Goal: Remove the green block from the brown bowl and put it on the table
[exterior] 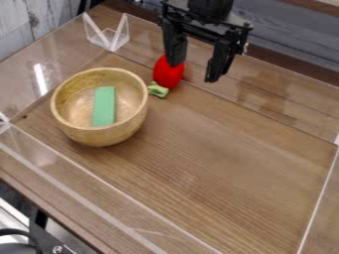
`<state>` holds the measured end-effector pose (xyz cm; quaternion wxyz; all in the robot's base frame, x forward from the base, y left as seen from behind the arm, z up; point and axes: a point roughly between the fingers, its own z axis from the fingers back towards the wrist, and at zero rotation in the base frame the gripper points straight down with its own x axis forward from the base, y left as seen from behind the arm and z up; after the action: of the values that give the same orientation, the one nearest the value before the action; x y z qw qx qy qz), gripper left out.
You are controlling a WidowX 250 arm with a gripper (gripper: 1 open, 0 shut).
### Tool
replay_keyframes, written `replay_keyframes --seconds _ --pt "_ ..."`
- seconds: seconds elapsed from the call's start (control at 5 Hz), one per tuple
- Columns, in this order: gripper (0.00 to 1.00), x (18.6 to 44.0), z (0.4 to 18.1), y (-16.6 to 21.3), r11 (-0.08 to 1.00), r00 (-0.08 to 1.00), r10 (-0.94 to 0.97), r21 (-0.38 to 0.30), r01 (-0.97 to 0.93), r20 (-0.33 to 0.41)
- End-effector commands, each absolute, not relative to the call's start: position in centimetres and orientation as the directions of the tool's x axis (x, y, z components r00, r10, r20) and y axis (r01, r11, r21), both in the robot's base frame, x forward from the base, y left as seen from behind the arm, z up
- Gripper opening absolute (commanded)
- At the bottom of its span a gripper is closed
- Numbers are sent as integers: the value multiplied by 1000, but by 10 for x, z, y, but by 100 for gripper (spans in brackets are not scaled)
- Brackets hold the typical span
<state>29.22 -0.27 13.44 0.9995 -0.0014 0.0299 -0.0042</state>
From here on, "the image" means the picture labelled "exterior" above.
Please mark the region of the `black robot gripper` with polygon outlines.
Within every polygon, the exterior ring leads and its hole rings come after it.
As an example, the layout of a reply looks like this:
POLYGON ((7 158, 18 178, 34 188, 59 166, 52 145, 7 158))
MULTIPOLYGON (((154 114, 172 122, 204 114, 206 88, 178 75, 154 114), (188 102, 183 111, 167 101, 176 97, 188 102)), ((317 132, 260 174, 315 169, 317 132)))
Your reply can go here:
POLYGON ((228 72, 236 54, 248 44, 254 24, 234 12, 235 0, 163 0, 160 25, 168 64, 175 67, 187 57, 187 37, 215 45, 206 81, 216 82, 228 72))

